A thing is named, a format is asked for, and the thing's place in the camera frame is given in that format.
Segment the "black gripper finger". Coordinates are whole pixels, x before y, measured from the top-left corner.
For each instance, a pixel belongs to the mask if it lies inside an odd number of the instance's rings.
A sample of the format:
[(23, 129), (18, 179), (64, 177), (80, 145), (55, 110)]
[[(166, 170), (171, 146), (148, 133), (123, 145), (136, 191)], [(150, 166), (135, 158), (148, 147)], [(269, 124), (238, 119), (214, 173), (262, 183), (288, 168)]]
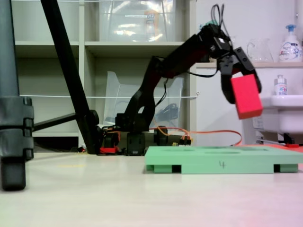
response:
[(243, 49), (241, 47), (234, 49), (233, 56), (233, 73), (236, 74), (240, 72), (243, 76), (253, 74), (257, 84), (258, 92), (261, 93), (262, 85), (255, 70), (255, 67), (253, 66)]
[(235, 104), (235, 96), (232, 88), (233, 58), (223, 57), (217, 61), (217, 68), (221, 73), (222, 92), (230, 104)]

